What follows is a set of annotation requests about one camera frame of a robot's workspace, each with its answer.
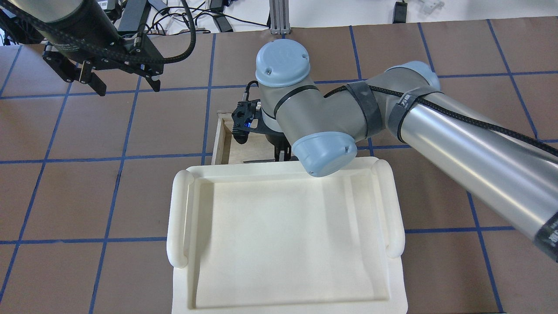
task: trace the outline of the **brown table surface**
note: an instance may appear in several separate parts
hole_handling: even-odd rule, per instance
[[[42,46],[0,47],[0,313],[169,313],[172,178],[210,164],[217,110],[254,79],[269,31],[200,34],[159,93],[101,72],[98,97],[63,82]],[[558,147],[558,18],[295,28],[327,92],[411,60],[442,90]],[[164,55],[189,36],[158,37]],[[388,132],[359,156],[391,164],[409,313],[555,313],[556,263]]]

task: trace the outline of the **black cable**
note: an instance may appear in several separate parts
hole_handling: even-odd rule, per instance
[[[190,12],[189,7],[186,3],[186,0],[181,0],[184,5],[184,9],[186,11],[186,15],[188,16],[188,29],[190,31],[195,30],[194,21],[192,18],[192,12]],[[57,28],[49,25],[48,23],[44,23],[43,21],[39,20],[38,18],[30,15],[29,13],[21,10],[14,4],[12,4],[8,0],[0,0],[0,4],[7,9],[8,11],[12,12],[13,14],[17,15],[21,19],[31,23],[36,28],[44,30],[46,32],[52,33],[55,36],[58,36],[62,39],[62,41],[66,44],[73,44],[83,50],[89,51],[91,53],[95,53],[99,56],[104,56],[112,60],[121,61],[121,62],[130,62],[130,63],[139,63],[139,64],[168,64],[168,63],[175,63],[180,62],[190,56],[192,51],[194,51],[194,46],[196,45],[196,32],[192,31],[190,36],[190,45],[180,55],[168,57],[168,58],[148,58],[144,56],[137,56],[137,55],[128,55],[124,53],[120,53],[116,50],[109,50],[113,49],[112,47],[102,48],[94,44],[90,44],[81,40],[73,35],[67,34],[65,32],[59,31]]]
[[[256,87],[259,87],[258,81],[256,80],[252,80],[250,81],[250,83],[246,84],[246,89],[244,90],[244,94],[246,94],[246,100],[250,99],[250,87],[254,84],[256,85]]]
[[[167,7],[167,8],[168,8],[168,9],[175,9],[175,8],[181,8],[181,7]],[[164,11],[165,9],[159,10],[159,11],[157,11],[157,13],[160,14],[160,13],[162,13],[162,11]],[[265,24],[256,23],[256,22],[252,22],[252,21],[246,21],[246,20],[240,19],[240,18],[238,18],[238,17],[230,16],[230,15],[225,14],[225,13],[213,12],[213,11],[208,10],[208,9],[200,9],[200,8],[198,7],[198,8],[190,8],[190,10],[192,10],[192,11],[201,11],[201,13],[199,13],[198,15],[196,15],[196,17],[195,17],[196,20],[197,20],[200,16],[203,16],[203,15],[212,16],[213,19],[215,19],[216,17],[225,16],[225,17],[228,17],[228,18],[232,18],[233,20],[237,20],[237,21],[239,21],[239,22],[243,22],[243,23],[248,23],[248,24],[253,24],[253,25],[258,25],[258,26],[263,26],[263,27],[265,27],[265,28],[269,28],[269,27],[268,27],[267,25],[265,25]]]
[[[378,92],[378,93],[392,95],[392,96],[396,96],[396,97],[403,96],[403,93],[401,93],[401,92],[396,92],[396,91],[392,91],[390,89],[385,89],[385,88],[371,86],[371,85],[369,85],[369,86],[370,86],[370,90],[372,92]],[[331,95],[333,95],[335,93],[345,91],[346,89],[347,89],[346,86],[337,87],[337,88],[333,89],[332,91],[330,91],[329,93],[327,93],[324,96],[324,98],[328,98]],[[547,152],[551,155],[554,155],[554,156],[558,157],[558,149],[555,149],[550,145],[546,145],[545,143],[540,142],[540,141],[538,141],[538,140],[536,140],[532,137],[529,137],[525,134],[521,134],[519,132],[515,132],[513,130],[506,129],[505,127],[494,125],[492,123],[484,122],[484,121],[481,121],[481,120],[473,119],[473,118],[468,117],[468,116],[461,115],[457,112],[448,110],[444,107],[441,107],[441,106],[439,106],[439,105],[437,105],[437,104],[435,104],[431,101],[428,101],[424,98],[421,98],[421,97],[417,98],[416,102],[425,106],[425,107],[427,107],[427,108],[429,108],[429,109],[431,109],[431,110],[434,110],[438,113],[441,113],[444,116],[447,116],[447,117],[450,117],[450,118],[468,123],[470,125],[481,127],[483,129],[486,129],[486,130],[491,130],[491,131],[494,131],[494,132],[512,137],[516,140],[520,140],[522,142],[525,142],[525,143],[527,143],[531,146],[534,146],[534,147],[536,147],[538,149],[541,149],[541,150],[543,150],[543,151],[545,151],[545,152]]]

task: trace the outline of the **grid line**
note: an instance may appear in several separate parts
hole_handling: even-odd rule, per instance
[[[544,75],[544,74],[558,74],[558,71],[536,71],[536,72],[510,72],[510,73],[478,73],[478,74],[452,74],[452,75],[438,75],[438,78],[476,78],[476,77],[505,77],[505,76],[517,76],[517,75]],[[356,82],[362,79],[342,79],[342,80],[317,80],[315,84],[344,84],[350,82]],[[216,85],[211,86],[211,89],[221,89],[221,88],[243,88],[245,85]],[[198,89],[208,89],[208,86],[196,86],[196,87],[176,87],[176,88],[161,88],[161,92],[173,92],[173,91],[192,91]],[[111,91],[107,92],[109,94],[131,94],[136,91]],[[140,89],[138,93],[155,93],[151,89]],[[97,95],[95,92],[91,93],[70,93],[69,97],[79,97],[79,96],[94,96]],[[49,97],[65,97],[65,94],[37,94],[37,95],[21,95],[21,96],[4,96],[0,97],[0,100],[9,99],[26,99],[26,98],[49,98]]]
[[[206,156],[211,156],[213,153],[207,153]],[[0,160],[2,164],[40,164],[40,163],[87,163],[94,161],[115,161],[115,160],[128,160],[128,159],[153,159],[153,158],[180,158],[180,157],[200,157],[202,153],[193,154],[163,154],[163,155],[132,155],[124,157],[104,157],[104,158],[68,158],[68,159],[30,159],[30,160]]]
[[[436,72],[434,70],[434,63],[432,62],[432,57],[430,56],[430,50],[428,49],[428,44],[426,43],[426,37],[424,36],[424,32],[422,31],[422,24],[417,23],[418,31],[420,32],[420,38],[422,39],[422,44],[424,45],[424,50],[426,51],[426,57],[428,58],[428,63],[430,64],[430,69],[432,72]]]
[[[491,226],[491,227],[457,227],[457,228],[426,228],[426,229],[405,229],[406,234],[450,234],[457,232],[477,232],[480,231],[511,231],[515,230],[512,226]],[[2,240],[0,245],[14,244],[55,244],[55,243],[103,243],[103,242],[150,242],[166,241],[166,236],[160,237],[109,237],[105,238],[81,238],[81,239],[40,239],[40,240]]]
[[[52,148],[52,144],[54,143],[54,137],[56,136],[58,125],[60,125],[60,120],[62,119],[62,113],[64,112],[64,108],[66,107],[66,101],[68,100],[68,94],[70,93],[70,88],[71,88],[71,83],[68,84],[68,88],[66,89],[66,96],[64,97],[64,100],[62,101],[62,105],[60,106],[60,111],[58,112],[56,123],[54,124],[54,129],[52,130],[52,135],[50,136],[50,141],[45,152],[44,160],[49,158],[50,149]],[[41,170],[39,171],[39,176],[37,177],[37,182],[35,183],[35,187],[33,188],[31,199],[29,200],[29,206],[27,206],[27,211],[25,212],[25,218],[23,219],[23,224],[21,225],[18,241],[21,241],[23,239],[23,233],[25,232],[25,227],[27,226],[27,222],[29,221],[29,215],[31,214],[31,209],[33,208],[33,203],[35,202],[35,197],[37,195],[37,190],[39,189],[39,184],[41,183],[42,174],[45,171],[46,162],[44,160],[41,165]],[[16,243],[16,247],[13,250],[12,258],[9,261],[8,269],[6,270],[6,275],[2,283],[2,289],[0,290],[0,303],[2,302],[2,298],[4,297],[4,292],[6,291],[6,286],[8,284],[9,276],[12,272],[13,264],[16,261],[16,256],[19,249],[20,249],[20,244]]]
[[[11,240],[0,241],[0,245],[8,244],[54,244],[54,243],[103,243],[103,242],[150,242],[166,241],[166,236],[159,237],[113,237],[113,238],[92,238],[92,239],[46,239],[46,240]]]
[[[492,34],[492,38],[494,39],[494,42],[496,43],[496,47],[498,48],[498,52],[500,53],[500,56],[502,57],[502,61],[504,62],[504,66],[506,66],[506,71],[508,72],[509,79],[512,81],[512,85],[513,85],[513,88],[516,91],[517,98],[519,98],[519,102],[521,103],[521,106],[523,107],[523,111],[525,112],[525,115],[527,116],[527,120],[529,121],[529,125],[531,125],[531,130],[533,131],[533,134],[535,134],[535,138],[538,139],[537,128],[535,128],[535,124],[533,123],[533,119],[531,118],[531,115],[529,114],[529,110],[527,109],[527,106],[525,105],[525,102],[523,101],[523,97],[521,96],[521,93],[519,92],[519,88],[517,87],[516,80],[513,78],[512,71],[509,69],[508,61],[506,61],[506,56],[504,56],[504,51],[502,50],[502,47],[500,46],[500,42],[498,41],[498,37],[496,37],[496,33],[494,32],[494,28],[492,27],[492,23],[490,22],[490,20],[487,20],[487,24],[488,24],[488,28],[490,29],[490,32]]]
[[[498,287],[496,286],[496,280],[494,280],[494,274],[492,273],[492,266],[490,265],[490,259],[488,258],[488,252],[486,245],[484,243],[483,230],[479,224],[479,218],[477,216],[477,210],[475,209],[475,203],[473,202],[473,196],[469,191],[467,191],[467,199],[469,200],[469,206],[471,207],[471,214],[473,214],[473,220],[475,221],[475,228],[477,230],[477,235],[479,236],[480,249],[483,252],[484,263],[487,267],[488,279],[490,280],[490,285],[492,286],[492,293],[494,294],[494,300],[496,301],[496,306],[498,307],[498,312],[503,313],[504,309],[502,307],[502,302],[500,301],[500,295],[498,293]]]
[[[213,34],[213,41],[211,43],[211,59],[209,61],[209,79],[208,79],[208,94],[207,103],[205,104],[205,125],[204,125],[204,143],[201,148],[201,165],[205,165],[205,157],[208,145],[208,128],[209,128],[209,112],[211,107],[211,83],[213,81],[213,61],[215,59],[215,41],[216,34]]]
[[[101,272],[103,270],[103,262],[104,262],[104,256],[105,253],[107,251],[107,239],[110,233],[110,226],[112,224],[112,216],[114,214],[114,206],[116,204],[116,197],[118,195],[118,187],[120,186],[120,179],[122,177],[122,170],[124,169],[124,157],[126,156],[126,150],[128,148],[128,140],[130,138],[130,132],[132,131],[132,122],[134,119],[134,112],[136,110],[136,104],[137,104],[137,100],[138,100],[138,91],[140,90],[140,84],[141,84],[141,77],[138,77],[138,82],[136,85],[136,92],[134,94],[134,100],[132,103],[132,109],[130,110],[130,118],[128,120],[128,128],[126,129],[126,137],[124,138],[124,145],[122,146],[122,156],[121,156],[121,160],[120,160],[120,166],[118,168],[118,175],[116,176],[116,182],[114,184],[114,192],[112,194],[112,200],[110,203],[110,210],[109,210],[109,214],[108,214],[108,219],[107,219],[107,228],[105,229],[105,235],[104,235],[104,239],[103,239],[103,248],[101,249],[101,255],[99,258],[99,266],[97,268],[97,275],[95,276],[95,283],[93,285],[93,294],[91,296],[91,303],[89,305],[89,313],[93,314],[93,308],[95,307],[95,299],[97,297],[97,290],[99,288],[99,281],[100,281],[100,276],[101,276]]]
[[[349,25],[349,33],[350,33],[351,43],[353,44],[354,61],[357,64],[358,79],[361,80],[362,74],[360,73],[360,61],[358,60],[357,43],[354,40],[353,25]]]
[[[4,89],[6,88],[6,85],[8,84],[8,79],[9,79],[10,75],[12,75],[13,68],[16,66],[17,58],[20,56],[21,47],[23,47],[23,45],[20,45],[20,47],[17,49],[16,56],[13,57],[12,65],[10,66],[10,68],[8,70],[8,74],[6,74],[6,79],[4,80],[4,83],[2,84],[2,88],[0,88],[0,97],[4,93]]]

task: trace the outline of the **white tray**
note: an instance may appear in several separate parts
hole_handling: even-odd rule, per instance
[[[406,313],[393,173],[355,158],[194,166],[172,187],[172,313]]]

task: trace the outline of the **metal bracket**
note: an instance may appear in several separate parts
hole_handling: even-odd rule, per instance
[[[288,0],[270,0],[271,34],[290,34],[288,21]]]

